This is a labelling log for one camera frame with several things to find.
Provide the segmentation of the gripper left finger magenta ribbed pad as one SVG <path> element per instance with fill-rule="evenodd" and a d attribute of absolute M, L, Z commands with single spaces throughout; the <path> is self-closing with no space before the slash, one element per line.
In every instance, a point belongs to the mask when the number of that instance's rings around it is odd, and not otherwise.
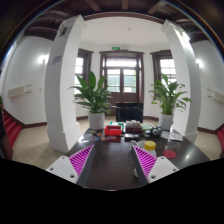
<path fill-rule="evenodd" d="M 87 146 L 71 156 L 59 157 L 47 171 L 74 184 L 85 184 L 94 155 L 94 146 Z"/>

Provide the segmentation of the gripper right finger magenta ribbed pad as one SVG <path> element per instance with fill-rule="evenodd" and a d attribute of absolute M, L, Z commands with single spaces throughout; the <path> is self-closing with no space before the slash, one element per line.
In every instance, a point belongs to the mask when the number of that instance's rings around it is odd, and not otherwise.
<path fill-rule="evenodd" d="M 136 145 L 132 146 L 132 153 L 137 175 L 142 182 L 152 183 L 178 171 L 166 157 L 156 157 Z"/>

